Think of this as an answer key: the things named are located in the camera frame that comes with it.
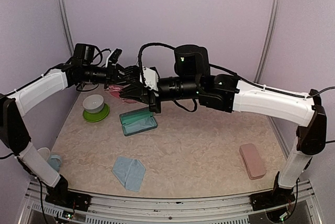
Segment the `red lens pink sunglasses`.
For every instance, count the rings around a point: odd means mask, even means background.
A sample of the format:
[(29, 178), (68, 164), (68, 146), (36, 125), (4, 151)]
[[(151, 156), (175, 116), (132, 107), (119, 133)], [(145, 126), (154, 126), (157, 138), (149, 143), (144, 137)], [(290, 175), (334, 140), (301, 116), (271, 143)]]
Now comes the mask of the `red lens pink sunglasses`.
[(105, 89), (105, 92), (107, 92), (112, 97), (117, 98), (117, 99), (123, 101), (124, 103), (127, 103), (127, 104), (134, 104), (134, 103), (136, 103), (135, 100), (126, 99), (126, 98), (121, 98), (120, 97), (120, 92), (121, 92), (121, 90), (123, 88), (124, 88), (124, 86), (122, 86), (122, 85), (110, 85), (110, 86), (108, 86)]

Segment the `grey-blue glasses case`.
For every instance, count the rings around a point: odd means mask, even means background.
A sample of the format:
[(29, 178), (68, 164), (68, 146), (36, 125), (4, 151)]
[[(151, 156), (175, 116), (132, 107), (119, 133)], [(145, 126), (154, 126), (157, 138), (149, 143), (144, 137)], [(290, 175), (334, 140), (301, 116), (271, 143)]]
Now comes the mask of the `grey-blue glasses case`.
[(153, 112), (140, 108), (119, 115), (124, 136), (131, 136), (157, 128)]

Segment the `square light blue cloth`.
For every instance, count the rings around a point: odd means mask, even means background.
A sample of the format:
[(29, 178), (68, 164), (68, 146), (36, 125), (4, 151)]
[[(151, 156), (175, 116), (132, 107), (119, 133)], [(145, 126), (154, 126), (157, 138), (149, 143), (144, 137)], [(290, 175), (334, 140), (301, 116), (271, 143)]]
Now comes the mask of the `square light blue cloth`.
[(146, 130), (152, 127), (155, 127), (157, 123), (155, 122), (153, 117), (143, 118), (133, 122), (131, 124), (124, 125), (124, 129), (126, 133), (137, 132), (141, 130)]

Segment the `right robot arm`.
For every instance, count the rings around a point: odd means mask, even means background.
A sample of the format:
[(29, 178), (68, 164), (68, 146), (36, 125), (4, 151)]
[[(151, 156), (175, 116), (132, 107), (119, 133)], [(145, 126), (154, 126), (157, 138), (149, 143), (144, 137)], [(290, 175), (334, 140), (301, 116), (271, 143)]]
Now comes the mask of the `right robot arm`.
[(295, 185), (311, 157), (325, 148), (327, 116), (320, 92), (274, 89), (252, 83), (227, 69), (214, 76), (206, 48), (186, 44), (173, 51), (174, 77), (161, 79), (156, 70), (139, 62), (125, 69), (128, 86), (120, 96), (147, 104), (155, 113), (161, 111), (163, 101), (194, 99), (199, 105), (219, 111), (256, 113), (294, 122), (296, 144), (267, 197), (272, 205), (279, 205), (288, 197), (288, 189)]

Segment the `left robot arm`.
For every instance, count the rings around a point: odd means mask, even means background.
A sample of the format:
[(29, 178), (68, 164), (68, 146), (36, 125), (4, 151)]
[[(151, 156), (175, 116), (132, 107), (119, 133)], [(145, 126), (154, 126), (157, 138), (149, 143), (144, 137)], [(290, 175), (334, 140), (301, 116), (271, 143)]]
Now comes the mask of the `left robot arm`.
[(83, 82), (103, 84), (105, 87), (113, 84), (143, 87), (142, 63), (122, 67), (117, 63), (121, 50), (116, 49), (107, 58), (106, 67), (99, 67), (93, 63), (95, 52), (102, 54), (97, 46), (78, 43), (66, 63), (51, 67), (23, 87), (1, 95), (1, 141), (23, 167), (52, 190), (53, 198), (63, 206), (73, 201), (73, 193), (68, 190), (67, 180), (42, 158), (32, 144), (23, 117), (53, 94)]

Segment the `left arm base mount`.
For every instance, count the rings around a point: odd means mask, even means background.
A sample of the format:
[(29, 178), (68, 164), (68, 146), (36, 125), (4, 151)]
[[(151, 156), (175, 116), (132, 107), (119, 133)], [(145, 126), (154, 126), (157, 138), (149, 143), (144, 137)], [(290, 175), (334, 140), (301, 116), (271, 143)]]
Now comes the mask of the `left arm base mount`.
[(57, 206), (87, 212), (91, 195), (70, 191), (68, 181), (61, 177), (55, 187), (47, 186), (46, 202)]

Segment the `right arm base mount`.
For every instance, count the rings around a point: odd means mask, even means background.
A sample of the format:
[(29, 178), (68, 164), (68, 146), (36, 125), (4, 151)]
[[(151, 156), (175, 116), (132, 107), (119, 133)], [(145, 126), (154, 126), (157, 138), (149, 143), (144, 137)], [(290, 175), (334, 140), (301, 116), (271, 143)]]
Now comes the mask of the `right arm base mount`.
[(278, 184), (278, 177), (275, 178), (274, 186), (271, 190), (250, 195), (253, 211), (285, 205), (295, 200), (296, 197), (294, 196), (293, 188), (281, 188)]

